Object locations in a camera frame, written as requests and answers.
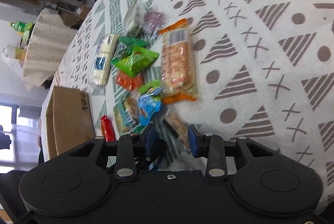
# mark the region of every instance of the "rice cracker package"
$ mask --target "rice cracker package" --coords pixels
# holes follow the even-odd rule
[[[162,102],[197,100],[196,71],[191,36],[186,19],[159,32],[163,36],[161,50]]]

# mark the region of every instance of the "red package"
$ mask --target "red package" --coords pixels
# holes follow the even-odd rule
[[[128,91],[133,91],[144,85],[141,73],[139,73],[136,77],[131,78],[121,70],[119,70],[116,74],[116,83]]]
[[[115,141],[115,132],[110,119],[107,116],[101,117],[101,130],[106,141]]]

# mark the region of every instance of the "blue snack bag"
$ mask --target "blue snack bag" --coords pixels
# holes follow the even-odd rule
[[[138,110],[140,124],[146,126],[156,113],[160,111],[162,103],[159,95],[161,87],[157,87],[156,85],[147,87],[147,84],[144,86],[148,88],[148,91],[138,97]]]

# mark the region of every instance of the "orange snack package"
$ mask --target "orange snack package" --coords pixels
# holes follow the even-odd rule
[[[136,77],[131,78],[124,71],[118,70],[116,74],[116,83],[128,91],[133,91],[144,85],[143,76],[139,73]]]
[[[186,19],[159,32],[163,36],[161,50],[162,102],[197,100],[196,71],[191,36]]]

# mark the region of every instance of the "patterned tablecloth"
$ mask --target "patterned tablecloth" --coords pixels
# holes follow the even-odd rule
[[[67,50],[54,83],[91,94],[96,132],[113,117],[125,92],[115,84],[91,90],[88,76],[100,39],[121,33],[134,0],[98,0]],[[334,25],[331,0],[143,0],[166,13],[166,24],[187,18],[195,52],[196,102],[179,102],[179,117],[225,140],[248,136],[313,168],[322,178],[323,209],[334,199]],[[149,45],[161,51],[161,39]],[[145,73],[159,78],[160,58]],[[172,137],[157,126],[170,144]],[[185,159],[170,146],[167,162]]]
[[[64,25],[57,11],[42,10],[32,31],[23,65],[22,81],[28,90],[41,86],[56,72],[76,32]]]

